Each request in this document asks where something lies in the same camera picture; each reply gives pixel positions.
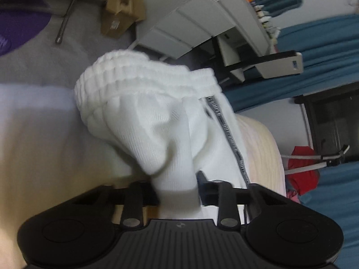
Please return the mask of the pink garment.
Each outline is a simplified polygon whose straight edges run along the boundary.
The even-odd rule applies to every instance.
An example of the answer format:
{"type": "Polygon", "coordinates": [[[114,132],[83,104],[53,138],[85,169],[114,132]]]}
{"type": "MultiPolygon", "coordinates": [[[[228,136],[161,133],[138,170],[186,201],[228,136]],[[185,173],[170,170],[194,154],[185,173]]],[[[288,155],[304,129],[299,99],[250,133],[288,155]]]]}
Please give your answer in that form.
{"type": "Polygon", "coordinates": [[[299,199],[299,194],[297,193],[297,191],[292,190],[292,189],[288,189],[286,191],[286,196],[287,196],[288,199],[290,199],[290,200],[292,200],[292,201],[294,201],[296,203],[301,204],[301,201],[299,199]]]}

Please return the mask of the brown cardboard box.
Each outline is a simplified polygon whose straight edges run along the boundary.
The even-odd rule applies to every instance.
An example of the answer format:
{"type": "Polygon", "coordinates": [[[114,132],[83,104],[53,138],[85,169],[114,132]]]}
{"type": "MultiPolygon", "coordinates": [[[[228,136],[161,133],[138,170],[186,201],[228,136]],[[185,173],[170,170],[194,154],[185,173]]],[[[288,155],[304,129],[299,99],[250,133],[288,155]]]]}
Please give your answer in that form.
{"type": "Polygon", "coordinates": [[[144,0],[106,0],[101,18],[101,34],[119,38],[133,24],[147,18],[144,0]]]}

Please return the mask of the purple round object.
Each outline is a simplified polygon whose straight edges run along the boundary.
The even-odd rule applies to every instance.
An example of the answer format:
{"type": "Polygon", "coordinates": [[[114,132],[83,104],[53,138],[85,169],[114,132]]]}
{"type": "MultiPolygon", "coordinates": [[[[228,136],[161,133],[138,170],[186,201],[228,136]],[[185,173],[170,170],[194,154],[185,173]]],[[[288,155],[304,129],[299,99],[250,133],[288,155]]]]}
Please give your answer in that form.
{"type": "Polygon", "coordinates": [[[31,10],[13,10],[9,5],[48,8],[44,0],[1,0],[1,55],[21,47],[37,36],[49,23],[51,14],[31,10]]]}

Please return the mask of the blue curtain left panel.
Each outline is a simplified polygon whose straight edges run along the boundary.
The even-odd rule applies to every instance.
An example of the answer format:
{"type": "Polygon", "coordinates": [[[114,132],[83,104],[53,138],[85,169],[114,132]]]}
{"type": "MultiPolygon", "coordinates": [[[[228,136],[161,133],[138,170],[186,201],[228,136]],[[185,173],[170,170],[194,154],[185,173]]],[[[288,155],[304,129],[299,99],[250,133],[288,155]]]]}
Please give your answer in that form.
{"type": "Polygon", "coordinates": [[[304,71],[225,91],[235,112],[358,81],[357,14],[287,27],[278,46],[301,53],[304,71]]]}

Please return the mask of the blue curtain panel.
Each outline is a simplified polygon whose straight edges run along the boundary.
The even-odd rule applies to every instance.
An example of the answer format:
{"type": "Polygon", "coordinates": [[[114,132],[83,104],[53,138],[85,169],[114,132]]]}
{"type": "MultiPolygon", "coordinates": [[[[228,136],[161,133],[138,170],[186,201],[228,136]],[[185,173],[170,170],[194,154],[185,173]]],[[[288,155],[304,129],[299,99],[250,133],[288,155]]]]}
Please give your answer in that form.
{"type": "Polygon", "coordinates": [[[341,227],[344,243],[336,265],[339,268],[358,268],[358,162],[323,168],[319,172],[316,189],[299,199],[303,205],[333,219],[341,227]]]}
{"type": "Polygon", "coordinates": [[[304,71],[225,91],[235,112],[358,81],[357,14],[287,27],[278,46],[301,53],[304,71]]]}

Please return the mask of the white dresser desk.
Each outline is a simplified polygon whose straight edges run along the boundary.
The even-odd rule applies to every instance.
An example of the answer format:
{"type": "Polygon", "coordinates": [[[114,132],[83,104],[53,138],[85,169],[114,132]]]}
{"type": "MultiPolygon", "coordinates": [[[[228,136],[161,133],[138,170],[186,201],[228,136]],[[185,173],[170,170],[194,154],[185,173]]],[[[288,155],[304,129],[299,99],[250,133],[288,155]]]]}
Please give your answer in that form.
{"type": "Polygon", "coordinates": [[[274,46],[247,0],[144,0],[147,18],[136,26],[134,46],[178,59],[232,28],[258,56],[274,46]]]}

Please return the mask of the blue curtain right panel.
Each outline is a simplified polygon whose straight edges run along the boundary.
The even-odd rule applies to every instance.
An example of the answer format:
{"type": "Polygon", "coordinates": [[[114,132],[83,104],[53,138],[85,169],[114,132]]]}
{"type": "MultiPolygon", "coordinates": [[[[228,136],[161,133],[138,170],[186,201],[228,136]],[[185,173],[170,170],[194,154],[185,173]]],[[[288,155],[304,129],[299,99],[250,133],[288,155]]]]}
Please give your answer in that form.
{"type": "Polygon", "coordinates": [[[344,243],[336,265],[339,268],[358,268],[358,162],[323,168],[319,172],[316,189],[299,199],[303,205],[333,219],[341,227],[344,243]]]}

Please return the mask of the dark window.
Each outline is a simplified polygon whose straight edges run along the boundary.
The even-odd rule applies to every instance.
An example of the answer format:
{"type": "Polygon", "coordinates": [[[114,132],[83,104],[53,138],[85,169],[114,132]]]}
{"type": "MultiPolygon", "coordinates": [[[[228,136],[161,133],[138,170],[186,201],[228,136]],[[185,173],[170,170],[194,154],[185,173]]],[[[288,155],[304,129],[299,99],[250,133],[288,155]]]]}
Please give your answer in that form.
{"type": "Polygon", "coordinates": [[[358,161],[358,83],[300,95],[295,103],[304,107],[316,153],[334,154],[348,145],[344,161],[358,161]]]}

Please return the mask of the white knit zip jacket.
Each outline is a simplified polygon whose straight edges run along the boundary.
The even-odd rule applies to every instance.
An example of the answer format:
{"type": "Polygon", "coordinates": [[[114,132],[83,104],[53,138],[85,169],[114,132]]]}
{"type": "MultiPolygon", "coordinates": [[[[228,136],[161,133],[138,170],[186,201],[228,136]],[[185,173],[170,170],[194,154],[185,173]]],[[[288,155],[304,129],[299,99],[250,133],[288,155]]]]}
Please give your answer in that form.
{"type": "Polygon", "coordinates": [[[165,219],[216,219],[203,206],[196,174],[245,186],[247,149],[213,70],[189,70],[118,50],[88,67],[74,88],[90,133],[134,158],[165,219]]]}

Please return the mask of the pastel tie-dye bed sheet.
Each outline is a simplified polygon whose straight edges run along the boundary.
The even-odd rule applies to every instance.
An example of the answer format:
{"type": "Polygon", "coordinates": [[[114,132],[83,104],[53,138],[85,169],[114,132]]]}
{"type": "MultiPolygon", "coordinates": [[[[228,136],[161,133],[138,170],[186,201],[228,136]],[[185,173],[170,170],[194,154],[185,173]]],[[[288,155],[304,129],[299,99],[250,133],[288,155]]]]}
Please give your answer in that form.
{"type": "Polygon", "coordinates": [[[23,268],[21,224],[104,183],[150,180],[136,160],[92,135],[71,89],[1,86],[1,267],[23,268]]]}

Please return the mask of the grey metal rod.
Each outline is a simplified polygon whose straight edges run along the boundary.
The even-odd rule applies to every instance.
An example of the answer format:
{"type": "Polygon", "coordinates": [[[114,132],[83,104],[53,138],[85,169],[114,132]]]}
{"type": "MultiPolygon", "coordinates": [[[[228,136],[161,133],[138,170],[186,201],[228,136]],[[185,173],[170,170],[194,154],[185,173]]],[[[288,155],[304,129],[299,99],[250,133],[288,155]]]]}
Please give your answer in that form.
{"type": "Polygon", "coordinates": [[[69,3],[69,6],[67,8],[67,11],[63,17],[63,20],[62,20],[62,24],[59,28],[59,31],[57,33],[57,37],[55,39],[55,43],[56,44],[61,44],[62,41],[63,41],[63,36],[64,36],[64,31],[67,27],[67,24],[68,24],[68,21],[69,21],[69,17],[72,13],[72,11],[74,10],[74,6],[75,6],[75,3],[77,2],[77,0],[71,0],[71,2],[69,3]]]}

